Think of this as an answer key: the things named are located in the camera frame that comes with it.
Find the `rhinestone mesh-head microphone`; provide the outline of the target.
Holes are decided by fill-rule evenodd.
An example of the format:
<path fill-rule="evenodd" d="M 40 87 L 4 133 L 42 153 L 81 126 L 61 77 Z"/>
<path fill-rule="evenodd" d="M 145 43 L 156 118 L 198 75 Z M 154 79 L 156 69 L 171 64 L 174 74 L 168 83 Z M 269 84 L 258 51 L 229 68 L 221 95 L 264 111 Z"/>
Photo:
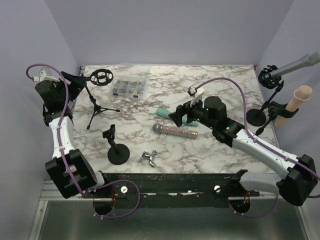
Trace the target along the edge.
<path fill-rule="evenodd" d="M 184 137 L 190 139 L 196 139 L 198 137 L 198 132 L 189 129 L 183 129 L 174 126 L 161 125 L 159 123 L 155 123 L 152 126 L 152 130 L 157 134 L 167 134 L 177 137 Z"/>

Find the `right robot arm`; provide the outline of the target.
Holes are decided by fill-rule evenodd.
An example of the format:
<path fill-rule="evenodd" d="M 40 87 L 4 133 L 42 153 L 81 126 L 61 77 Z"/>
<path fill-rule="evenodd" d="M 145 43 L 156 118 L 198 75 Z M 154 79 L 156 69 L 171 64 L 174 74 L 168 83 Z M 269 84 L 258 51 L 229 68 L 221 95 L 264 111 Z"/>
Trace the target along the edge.
<path fill-rule="evenodd" d="M 220 143 L 252 156 L 273 170 L 273 173 L 247 171 L 230 183 L 230 191 L 234 195 L 262 191 L 279 194 L 288 203 L 302 206 L 316 187 L 316 168 L 310 156 L 296 156 L 282 151 L 253 135 L 244 125 L 227 116 L 227 107 L 219 97 L 210 96 L 195 104 L 188 101 L 169 114 L 178 127 L 183 123 L 183 116 L 187 117 L 188 122 L 197 121 L 211 129 Z"/>

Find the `black tripod shock-mount stand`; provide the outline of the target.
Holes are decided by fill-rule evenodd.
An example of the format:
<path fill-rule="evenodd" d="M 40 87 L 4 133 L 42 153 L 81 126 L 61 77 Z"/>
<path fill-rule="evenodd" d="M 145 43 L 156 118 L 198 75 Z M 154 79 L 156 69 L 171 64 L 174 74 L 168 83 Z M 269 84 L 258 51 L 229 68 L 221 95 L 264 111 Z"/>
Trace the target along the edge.
<path fill-rule="evenodd" d="M 116 108 L 103 107 L 98 103 L 97 97 L 101 98 L 102 90 L 104 90 L 104 87 L 110 84 L 113 81 L 113 79 L 114 74 L 109 69 L 105 68 L 99 68 L 97 70 L 94 70 L 88 77 L 86 77 L 86 81 L 94 85 L 94 88 L 92 89 L 93 93 L 89 89 L 88 84 L 85 86 L 85 90 L 88 94 L 89 100 L 93 105 L 93 113 L 86 127 L 87 130 L 91 128 L 93 119 L 97 115 L 106 111 L 114 111 L 117 113 L 121 111 L 120 109 Z"/>

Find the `black round-base clip stand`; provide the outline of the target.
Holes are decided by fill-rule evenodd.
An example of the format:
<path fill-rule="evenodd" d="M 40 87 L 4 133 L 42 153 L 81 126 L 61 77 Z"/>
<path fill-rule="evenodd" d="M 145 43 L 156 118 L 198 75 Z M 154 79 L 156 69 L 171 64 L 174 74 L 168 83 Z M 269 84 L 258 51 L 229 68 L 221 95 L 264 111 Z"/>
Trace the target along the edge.
<path fill-rule="evenodd" d="M 115 143 L 116 126 L 112 124 L 110 128 L 102 132 L 102 138 L 107 139 L 110 149 L 107 158 L 113 165 L 119 166 L 126 163 L 130 157 L 129 148 L 122 143 Z"/>

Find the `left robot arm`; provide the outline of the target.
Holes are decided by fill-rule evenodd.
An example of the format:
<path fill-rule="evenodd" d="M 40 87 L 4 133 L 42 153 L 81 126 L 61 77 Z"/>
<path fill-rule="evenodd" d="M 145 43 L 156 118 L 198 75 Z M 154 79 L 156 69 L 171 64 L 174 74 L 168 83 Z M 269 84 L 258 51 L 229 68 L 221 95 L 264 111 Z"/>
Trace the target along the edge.
<path fill-rule="evenodd" d="M 44 102 L 44 123 L 51 129 L 54 145 L 52 159 L 45 163 L 45 169 L 66 199 L 90 190 L 101 198 L 107 197 L 111 185 L 100 171 L 93 170 L 73 137 L 73 109 L 68 104 L 86 88 L 87 80 L 65 72 L 62 76 L 56 78 L 44 67 L 34 78 L 35 90 Z"/>

